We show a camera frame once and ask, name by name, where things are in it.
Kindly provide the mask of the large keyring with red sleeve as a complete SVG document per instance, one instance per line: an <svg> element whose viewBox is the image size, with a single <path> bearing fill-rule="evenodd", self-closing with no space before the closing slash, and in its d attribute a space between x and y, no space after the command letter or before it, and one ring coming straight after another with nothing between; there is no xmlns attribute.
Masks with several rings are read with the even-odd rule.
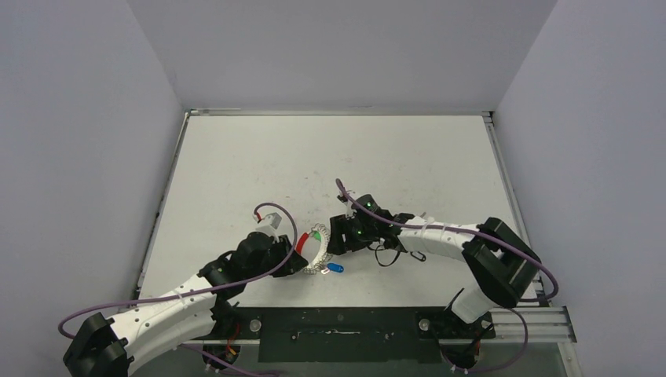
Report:
<svg viewBox="0 0 666 377"><path fill-rule="evenodd" d="M301 271L302 273L316 275L327 270L326 265L332 258L332 255L327 253L329 231L326 225L316 223L308 232L304 232L298 238L295 250L309 262L308 266ZM318 232L321 235L321 240L313 238L311 236L313 232Z"/></svg>

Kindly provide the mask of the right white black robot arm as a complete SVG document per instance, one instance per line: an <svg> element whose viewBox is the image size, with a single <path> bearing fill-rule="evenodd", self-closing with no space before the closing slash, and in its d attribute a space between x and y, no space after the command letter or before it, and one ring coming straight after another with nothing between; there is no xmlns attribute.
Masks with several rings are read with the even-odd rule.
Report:
<svg viewBox="0 0 666 377"><path fill-rule="evenodd" d="M342 255L375 244L402 254L432 254L463 262L474 278L449 304L446 331L462 337L495 307L513 309L539 271L536 253L504 221L453 225L411 213L393 214L372 195L338 196L343 214L330 218L327 252Z"/></svg>

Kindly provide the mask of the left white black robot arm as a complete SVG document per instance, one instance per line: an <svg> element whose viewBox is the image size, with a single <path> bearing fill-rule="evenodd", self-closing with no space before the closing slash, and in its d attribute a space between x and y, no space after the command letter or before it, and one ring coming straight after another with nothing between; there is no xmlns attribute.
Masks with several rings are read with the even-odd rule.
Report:
<svg viewBox="0 0 666 377"><path fill-rule="evenodd" d="M208 262L158 299L110 317L95 313L85 319L63 356L64 365L72 376L130 376L183 342L235 335L242 320L229 301L249 280L290 276L307 265L287 236L251 232L234 251Z"/></svg>

